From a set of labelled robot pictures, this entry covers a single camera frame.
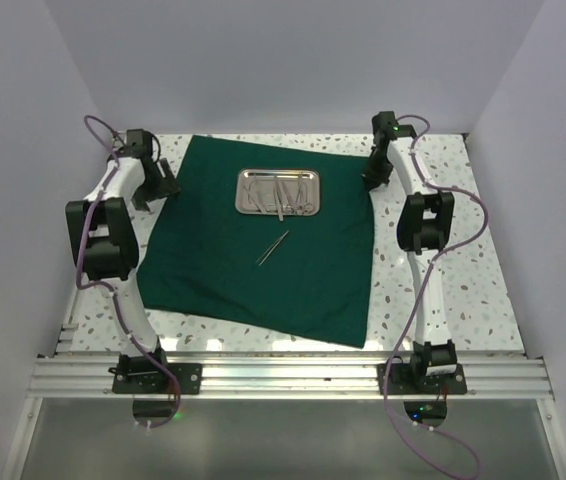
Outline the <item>dark green surgical cloth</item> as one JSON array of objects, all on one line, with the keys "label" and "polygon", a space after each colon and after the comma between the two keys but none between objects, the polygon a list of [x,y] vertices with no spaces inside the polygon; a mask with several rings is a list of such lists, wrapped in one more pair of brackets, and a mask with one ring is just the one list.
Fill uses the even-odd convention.
[{"label": "dark green surgical cloth", "polygon": [[[143,304],[362,347],[374,250],[364,166],[360,156],[193,137],[177,175],[181,192],[164,204],[137,273]],[[280,222],[237,212],[240,171],[294,168],[320,176],[316,215]]]}]

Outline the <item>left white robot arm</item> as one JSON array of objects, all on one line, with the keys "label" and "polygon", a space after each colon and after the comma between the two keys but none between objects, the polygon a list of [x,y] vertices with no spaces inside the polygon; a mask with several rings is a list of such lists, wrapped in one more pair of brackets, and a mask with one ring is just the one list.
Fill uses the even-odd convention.
[{"label": "left white robot arm", "polygon": [[65,207],[79,290],[96,288],[112,310],[121,351],[113,391],[119,394],[172,393],[176,377],[141,299],[136,273],[141,252],[130,208],[180,193],[158,137],[133,129],[107,146],[106,171],[82,200]]}]

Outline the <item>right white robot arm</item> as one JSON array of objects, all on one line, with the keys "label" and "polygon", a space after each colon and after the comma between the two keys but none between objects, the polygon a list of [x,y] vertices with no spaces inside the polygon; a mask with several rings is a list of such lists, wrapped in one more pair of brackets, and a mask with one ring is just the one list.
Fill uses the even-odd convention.
[{"label": "right white robot arm", "polygon": [[399,248],[406,254],[415,291],[408,325],[415,328],[408,361],[394,353],[379,371],[384,394],[406,394],[409,389],[431,392],[454,378],[457,354],[446,318],[441,274],[434,269],[437,254],[451,235],[455,199],[431,185],[426,168],[411,155],[398,153],[393,144],[416,138],[411,125],[399,123],[392,111],[372,118],[373,144],[362,171],[369,192],[387,185],[398,175],[405,201],[396,225]]}]

